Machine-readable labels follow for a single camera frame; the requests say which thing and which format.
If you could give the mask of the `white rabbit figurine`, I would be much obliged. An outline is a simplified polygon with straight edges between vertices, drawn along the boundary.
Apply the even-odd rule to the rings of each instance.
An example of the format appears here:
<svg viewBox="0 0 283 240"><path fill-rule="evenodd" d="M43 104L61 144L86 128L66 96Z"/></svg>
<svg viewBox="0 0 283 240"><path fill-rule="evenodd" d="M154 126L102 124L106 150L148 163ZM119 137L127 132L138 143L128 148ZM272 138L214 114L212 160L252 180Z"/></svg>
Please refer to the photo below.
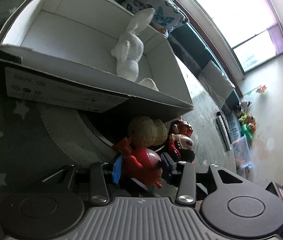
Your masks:
<svg viewBox="0 0 283 240"><path fill-rule="evenodd" d="M139 61L144 52L144 44L138 35L152 21L154 8L141 10L129 21L126 31L120 35L115 47L110 51L116 58L116 74L135 82L139 75Z"/></svg>

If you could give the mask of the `white cardboard storage box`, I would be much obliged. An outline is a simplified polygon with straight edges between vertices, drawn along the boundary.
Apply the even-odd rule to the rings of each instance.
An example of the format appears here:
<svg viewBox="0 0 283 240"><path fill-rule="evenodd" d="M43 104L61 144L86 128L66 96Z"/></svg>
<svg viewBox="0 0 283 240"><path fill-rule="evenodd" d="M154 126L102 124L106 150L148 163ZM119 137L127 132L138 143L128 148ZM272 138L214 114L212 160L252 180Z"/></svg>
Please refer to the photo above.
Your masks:
<svg viewBox="0 0 283 240"><path fill-rule="evenodd" d="M168 40L151 26L135 82L116 74L110 51L134 15L113 0L25 0L0 31L0 93L94 113L129 100L193 109Z"/></svg>

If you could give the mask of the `blue sofa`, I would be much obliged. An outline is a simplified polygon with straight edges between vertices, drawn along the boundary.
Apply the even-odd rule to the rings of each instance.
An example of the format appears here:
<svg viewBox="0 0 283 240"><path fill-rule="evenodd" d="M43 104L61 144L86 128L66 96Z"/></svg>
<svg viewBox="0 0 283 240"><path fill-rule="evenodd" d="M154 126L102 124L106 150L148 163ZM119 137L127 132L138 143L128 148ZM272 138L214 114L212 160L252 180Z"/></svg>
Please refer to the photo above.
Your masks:
<svg viewBox="0 0 283 240"><path fill-rule="evenodd" d="M115 1L119 4L124 2L124 0ZM169 36L166 37L175 55L189 68L196 78L205 65L212 60L235 85L234 79L228 75L220 57L217 55L214 45L210 43L205 32L185 9L179 8L187 15L189 22L174 29ZM235 114L239 102L240 100L235 86L235 89L221 108L228 122L231 141L235 141L241 136L240 125L237 115Z"/></svg>

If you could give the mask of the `grey quilted star tablecloth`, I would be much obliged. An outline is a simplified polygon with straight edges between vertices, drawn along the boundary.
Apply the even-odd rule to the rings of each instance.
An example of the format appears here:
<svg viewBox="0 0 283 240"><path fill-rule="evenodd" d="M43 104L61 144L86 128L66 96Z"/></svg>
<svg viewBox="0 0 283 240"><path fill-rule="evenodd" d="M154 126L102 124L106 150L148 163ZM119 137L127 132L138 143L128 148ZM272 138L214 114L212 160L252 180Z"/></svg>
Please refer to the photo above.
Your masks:
<svg viewBox="0 0 283 240"><path fill-rule="evenodd" d="M0 0L0 30L24 0ZM0 93L0 200L10 192L22 191L58 168L74 164L50 137L34 101L9 98ZM137 116L168 121L170 107L149 101L129 100L104 113L78 111L91 125L115 144Z"/></svg>

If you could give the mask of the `cream woolly sheep toy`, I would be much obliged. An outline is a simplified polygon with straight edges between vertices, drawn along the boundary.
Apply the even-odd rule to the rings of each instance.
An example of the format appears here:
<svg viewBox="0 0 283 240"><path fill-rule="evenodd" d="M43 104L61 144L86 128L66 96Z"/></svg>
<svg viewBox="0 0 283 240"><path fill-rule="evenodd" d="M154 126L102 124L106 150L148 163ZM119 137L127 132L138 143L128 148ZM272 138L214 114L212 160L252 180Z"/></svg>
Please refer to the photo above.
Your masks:
<svg viewBox="0 0 283 240"><path fill-rule="evenodd" d="M160 119L142 116L131 122L129 137L136 147L159 146L167 140L168 129Z"/></svg>

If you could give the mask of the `butterfly print pillow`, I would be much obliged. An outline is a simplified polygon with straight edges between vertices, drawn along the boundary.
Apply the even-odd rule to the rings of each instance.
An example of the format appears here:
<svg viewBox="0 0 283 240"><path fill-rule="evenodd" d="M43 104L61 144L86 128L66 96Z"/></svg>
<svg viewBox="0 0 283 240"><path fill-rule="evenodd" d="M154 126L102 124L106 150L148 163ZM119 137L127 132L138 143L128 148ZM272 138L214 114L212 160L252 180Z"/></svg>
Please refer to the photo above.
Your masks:
<svg viewBox="0 0 283 240"><path fill-rule="evenodd" d="M187 15L172 0L124 0L121 5L133 14L148 8L155 9L150 26L166 37L189 22Z"/></svg>

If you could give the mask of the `black-haired red doll figure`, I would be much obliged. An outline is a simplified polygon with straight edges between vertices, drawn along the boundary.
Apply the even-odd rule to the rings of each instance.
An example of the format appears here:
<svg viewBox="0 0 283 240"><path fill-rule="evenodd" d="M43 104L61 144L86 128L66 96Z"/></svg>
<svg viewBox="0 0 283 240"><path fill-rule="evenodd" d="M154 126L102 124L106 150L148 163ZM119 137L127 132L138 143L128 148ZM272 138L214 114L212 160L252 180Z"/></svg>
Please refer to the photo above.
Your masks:
<svg viewBox="0 0 283 240"><path fill-rule="evenodd" d="M168 154L174 162L186 161L193 163L195 159L193 140L183 134L170 134L168 140Z"/></svg>

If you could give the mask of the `pile of stuffed toys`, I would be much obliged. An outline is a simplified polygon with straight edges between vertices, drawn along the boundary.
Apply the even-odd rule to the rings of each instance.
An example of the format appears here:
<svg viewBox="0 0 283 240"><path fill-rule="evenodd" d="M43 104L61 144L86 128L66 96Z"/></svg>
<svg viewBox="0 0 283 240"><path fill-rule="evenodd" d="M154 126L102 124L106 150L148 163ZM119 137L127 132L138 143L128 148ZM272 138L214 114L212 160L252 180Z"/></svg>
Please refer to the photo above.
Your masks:
<svg viewBox="0 0 283 240"><path fill-rule="evenodd" d="M236 108L241 134L244 135L248 141L252 141L253 133L256 131L257 126L255 117L246 113L251 104L252 102L249 100L241 100Z"/></svg>

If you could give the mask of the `red cowboy hat figure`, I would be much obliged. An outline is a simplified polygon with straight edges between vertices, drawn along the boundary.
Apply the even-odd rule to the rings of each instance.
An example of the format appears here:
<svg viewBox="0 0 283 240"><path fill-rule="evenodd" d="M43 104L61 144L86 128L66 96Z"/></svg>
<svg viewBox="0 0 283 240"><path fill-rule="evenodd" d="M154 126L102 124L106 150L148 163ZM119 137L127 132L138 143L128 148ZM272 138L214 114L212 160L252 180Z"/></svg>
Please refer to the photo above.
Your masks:
<svg viewBox="0 0 283 240"><path fill-rule="evenodd" d="M193 127L189 122L183 120L175 120L170 125L169 134L182 134L190 137L193 131Z"/></svg>

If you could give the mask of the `window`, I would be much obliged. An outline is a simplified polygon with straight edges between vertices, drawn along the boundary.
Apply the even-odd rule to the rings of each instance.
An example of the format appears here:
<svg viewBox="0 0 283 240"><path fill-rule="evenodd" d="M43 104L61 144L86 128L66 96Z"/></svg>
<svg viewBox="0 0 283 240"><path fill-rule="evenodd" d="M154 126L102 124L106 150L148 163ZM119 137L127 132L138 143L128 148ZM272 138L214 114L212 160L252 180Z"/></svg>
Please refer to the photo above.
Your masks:
<svg viewBox="0 0 283 240"><path fill-rule="evenodd" d="M283 29L270 0L178 0L197 20L237 80L283 54Z"/></svg>

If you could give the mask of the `red round pig toy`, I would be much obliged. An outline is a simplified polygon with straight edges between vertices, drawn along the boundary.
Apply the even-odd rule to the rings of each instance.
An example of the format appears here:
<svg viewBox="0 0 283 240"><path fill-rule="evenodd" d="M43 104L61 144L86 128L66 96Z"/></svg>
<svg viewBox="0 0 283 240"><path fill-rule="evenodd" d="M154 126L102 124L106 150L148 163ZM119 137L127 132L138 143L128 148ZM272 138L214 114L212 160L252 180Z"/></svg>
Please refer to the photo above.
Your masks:
<svg viewBox="0 0 283 240"><path fill-rule="evenodd" d="M137 147L133 150L130 143L129 139L124 138L116 145L124 155L121 174L137 179L147 187L156 185L161 189L163 186L159 183L159 179L163 171L160 156L146 147Z"/></svg>

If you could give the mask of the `white cushion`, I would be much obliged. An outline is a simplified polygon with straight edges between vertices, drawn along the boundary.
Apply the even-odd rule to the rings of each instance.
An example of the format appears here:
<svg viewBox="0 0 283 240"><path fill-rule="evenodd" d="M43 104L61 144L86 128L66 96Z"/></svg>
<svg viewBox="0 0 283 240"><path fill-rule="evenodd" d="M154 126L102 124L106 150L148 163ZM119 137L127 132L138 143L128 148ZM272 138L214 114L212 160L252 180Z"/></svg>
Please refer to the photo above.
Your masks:
<svg viewBox="0 0 283 240"><path fill-rule="evenodd" d="M205 65L197 78L220 108L235 89L235 85L212 60Z"/></svg>

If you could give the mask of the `clear plastic toy bin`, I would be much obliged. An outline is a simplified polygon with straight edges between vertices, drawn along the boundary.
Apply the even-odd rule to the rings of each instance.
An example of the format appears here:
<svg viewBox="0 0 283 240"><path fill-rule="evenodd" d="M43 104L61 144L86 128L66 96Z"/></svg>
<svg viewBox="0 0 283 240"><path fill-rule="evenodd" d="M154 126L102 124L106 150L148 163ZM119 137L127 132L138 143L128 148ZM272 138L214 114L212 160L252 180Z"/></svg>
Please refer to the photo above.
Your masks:
<svg viewBox="0 0 283 240"><path fill-rule="evenodd" d="M232 143L237 175L250 180L253 163L250 157L250 147L246 136L242 136Z"/></svg>

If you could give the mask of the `grey remote control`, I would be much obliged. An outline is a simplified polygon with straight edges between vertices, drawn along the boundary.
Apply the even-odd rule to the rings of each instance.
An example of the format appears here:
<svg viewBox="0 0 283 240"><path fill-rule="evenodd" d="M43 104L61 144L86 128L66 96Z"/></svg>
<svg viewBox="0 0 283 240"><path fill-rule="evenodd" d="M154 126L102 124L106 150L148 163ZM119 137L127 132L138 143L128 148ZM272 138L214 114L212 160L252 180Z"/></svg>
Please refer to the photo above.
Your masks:
<svg viewBox="0 0 283 240"><path fill-rule="evenodd" d="M231 145L231 142L229 140L228 130L227 130L227 127L224 123L224 119L222 117L221 112L216 113L216 123L218 124L221 136L222 136L224 144L225 144L225 148L226 148L227 151L230 151L232 145Z"/></svg>

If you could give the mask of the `wall flower decoration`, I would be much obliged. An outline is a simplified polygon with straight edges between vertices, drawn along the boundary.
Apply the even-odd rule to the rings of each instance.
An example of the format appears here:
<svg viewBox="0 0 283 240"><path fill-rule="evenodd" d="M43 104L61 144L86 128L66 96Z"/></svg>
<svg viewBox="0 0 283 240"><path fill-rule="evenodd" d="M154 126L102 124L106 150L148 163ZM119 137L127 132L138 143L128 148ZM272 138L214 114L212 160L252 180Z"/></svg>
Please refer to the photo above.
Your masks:
<svg viewBox="0 0 283 240"><path fill-rule="evenodd" d="M249 92L247 92L246 95L251 95L253 92L256 92L256 93L261 94L261 93L264 93L265 90L267 90L266 85L263 85L263 86L260 85L260 86L258 86L258 87L256 87L256 88L250 90Z"/></svg>

